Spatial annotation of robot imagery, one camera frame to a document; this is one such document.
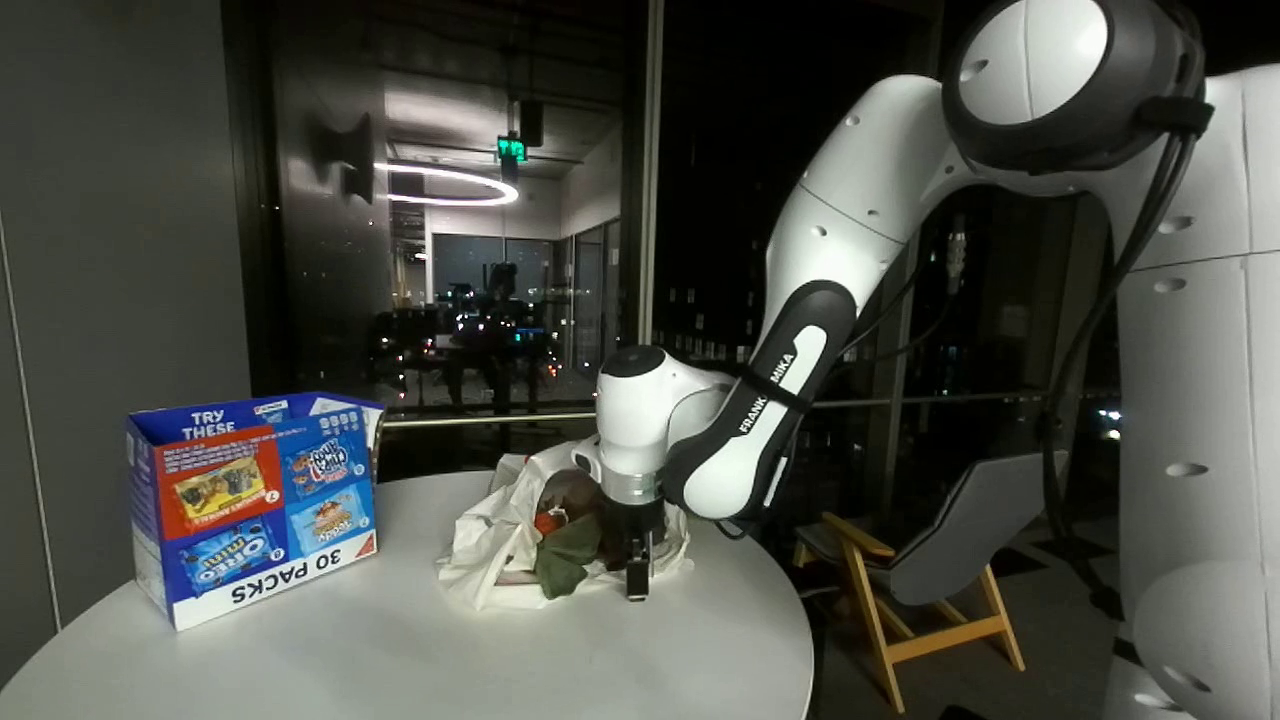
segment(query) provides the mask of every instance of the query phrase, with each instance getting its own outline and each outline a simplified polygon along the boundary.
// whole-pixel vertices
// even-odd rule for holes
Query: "black cable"
[[[1118,254],[1118,262],[1110,265],[1107,279],[1098,283],[1084,324],[1075,327],[1062,359],[1056,366],[1056,376],[1052,385],[1043,389],[1040,396],[1040,445],[1043,445],[1043,515],[1049,515],[1049,529],[1056,536],[1056,544],[1062,547],[1067,566],[1075,569],[1075,577],[1088,584],[1091,592],[1091,605],[1098,613],[1107,613],[1110,620],[1124,620],[1124,610],[1118,610],[1118,592],[1107,588],[1094,569],[1084,560],[1080,551],[1080,539],[1075,539],[1075,529],[1070,529],[1070,515],[1060,502],[1060,474],[1056,474],[1056,421],[1060,421],[1060,399],[1067,394],[1067,382],[1070,382],[1070,368],[1075,359],[1084,356],[1091,331],[1107,320],[1114,296],[1118,296],[1118,283],[1126,279],[1126,272],[1135,269],[1135,262],[1144,257],[1144,247],[1152,243],[1155,238],[1155,224],[1173,201],[1173,189],[1195,147],[1195,137],[1209,130],[1209,115],[1213,108],[1200,104],[1200,102],[1155,102],[1155,108],[1146,114],[1146,119],[1169,119],[1177,123],[1177,133],[1169,137],[1162,151],[1160,151],[1160,167],[1152,171],[1152,184],[1146,184],[1146,197],[1144,197],[1144,210],[1126,234],[1126,243]]]
[[[896,359],[896,356],[917,352],[917,347],[928,344],[938,327],[948,327],[951,314],[957,314],[957,296],[951,296],[951,299],[934,314],[934,320],[933,320],[921,337],[913,337],[908,344],[889,347],[889,352],[874,352],[874,356],[854,356],[852,366],[883,366],[883,359]]]
[[[861,318],[861,327],[852,331],[852,340],[845,347],[863,344],[889,320],[889,314],[917,287],[917,279],[921,279],[921,269],[913,269],[905,287],[896,287],[874,314]]]
[[[736,529],[736,526],[728,526],[728,519],[716,519],[716,531],[724,536],[724,539],[745,539],[745,536],[751,536],[751,531],[745,531],[745,529]]]

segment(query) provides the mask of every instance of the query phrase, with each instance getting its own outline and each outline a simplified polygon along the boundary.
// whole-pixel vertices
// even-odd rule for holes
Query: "chair backrest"
[[[934,519],[899,547],[883,573],[899,605],[957,598],[980,569],[1043,511],[1043,456],[976,460],[948,494]]]

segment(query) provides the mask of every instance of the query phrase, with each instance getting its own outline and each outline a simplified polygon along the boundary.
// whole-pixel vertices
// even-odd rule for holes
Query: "food item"
[[[221,463],[210,474],[189,477],[170,485],[183,515],[199,529],[210,519],[223,519],[257,502],[267,496],[263,474],[252,456],[240,456],[230,463]]]
[[[352,477],[352,463],[346,463],[346,454],[341,440],[325,440],[325,445],[290,456],[290,477],[305,487],[306,485],[341,485]]]
[[[357,526],[357,515],[341,506],[341,502],[327,502],[327,506],[318,506],[317,511],[311,511],[311,531],[317,536],[337,536],[337,531],[344,531],[344,529],[352,529]]]
[[[240,526],[240,529],[215,531],[183,551],[183,569],[196,588],[223,584],[230,577],[263,569],[263,566],[272,566],[267,526]]]
[[[585,469],[560,469],[557,477],[546,477],[530,526],[546,536],[586,511],[603,511],[608,496],[601,494],[601,485],[585,474]]]

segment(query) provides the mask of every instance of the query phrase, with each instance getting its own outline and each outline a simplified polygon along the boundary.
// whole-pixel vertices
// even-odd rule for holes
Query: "round white table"
[[[3,720],[805,720],[813,632],[751,539],[690,526],[645,605],[460,613],[434,560],[488,474],[378,485],[378,557],[191,632],[134,584],[51,637]]]

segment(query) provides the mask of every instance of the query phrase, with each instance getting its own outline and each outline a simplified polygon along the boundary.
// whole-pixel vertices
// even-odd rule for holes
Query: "green exit sign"
[[[525,145],[516,133],[495,137],[495,147],[491,147],[491,151],[495,151],[495,165],[498,165],[504,171],[528,165],[528,145]]]

